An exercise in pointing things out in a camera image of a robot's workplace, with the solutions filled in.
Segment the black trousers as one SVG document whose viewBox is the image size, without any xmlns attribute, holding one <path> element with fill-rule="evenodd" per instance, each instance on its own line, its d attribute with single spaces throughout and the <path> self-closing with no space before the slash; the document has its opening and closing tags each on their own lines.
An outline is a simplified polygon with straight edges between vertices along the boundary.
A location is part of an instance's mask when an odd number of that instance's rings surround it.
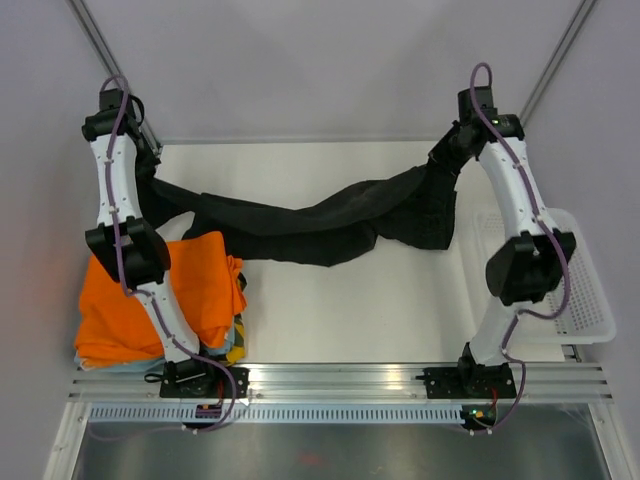
<svg viewBox="0 0 640 480">
<path fill-rule="evenodd" d="M 217 232 L 227 253 L 243 260 L 331 267 L 373 250 L 380 237 L 434 251 L 452 242 L 461 169 L 446 162 L 430 159 L 388 179 L 360 181 L 301 209 L 196 193 L 158 179 L 159 163 L 150 154 L 135 162 L 144 219 L 159 228 L 191 213 L 184 239 Z"/>
</svg>

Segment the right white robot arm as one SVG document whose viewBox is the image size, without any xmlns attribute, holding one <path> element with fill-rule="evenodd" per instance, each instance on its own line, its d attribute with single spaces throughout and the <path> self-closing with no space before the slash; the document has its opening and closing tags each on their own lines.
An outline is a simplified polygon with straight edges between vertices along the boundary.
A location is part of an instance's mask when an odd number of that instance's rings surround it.
<svg viewBox="0 0 640 480">
<path fill-rule="evenodd" d="M 491 183 L 501 213 L 505 242 L 488 260 L 485 280 L 491 294 L 476 335 L 466 348 L 471 362 L 456 370 L 457 387 L 480 395 L 492 383 L 488 367 L 507 361 L 507 344 L 520 315 L 554 320 L 532 305 L 563 288 L 560 311 L 571 292 L 569 261 L 575 235 L 551 218 L 533 179 L 525 135 L 513 114 L 499 114 L 489 86 L 470 87 L 457 96 L 459 118 L 429 153 L 432 163 L 458 174 L 476 160 Z"/>
</svg>

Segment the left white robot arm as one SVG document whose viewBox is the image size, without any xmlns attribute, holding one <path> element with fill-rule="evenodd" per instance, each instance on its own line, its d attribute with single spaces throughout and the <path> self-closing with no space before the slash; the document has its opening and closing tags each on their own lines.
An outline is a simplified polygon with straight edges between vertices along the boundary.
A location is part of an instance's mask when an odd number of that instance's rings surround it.
<svg viewBox="0 0 640 480">
<path fill-rule="evenodd" d="M 216 370 L 202 363 L 201 343 L 187 324 L 171 285 L 168 245 L 143 218 L 135 164 L 141 133 L 128 89 L 104 84 L 98 112 L 85 119 L 82 134 L 93 152 L 99 186 L 96 226 L 86 243 L 127 298 L 134 298 L 158 334 L 164 374 L 197 397 L 217 386 Z"/>
</svg>

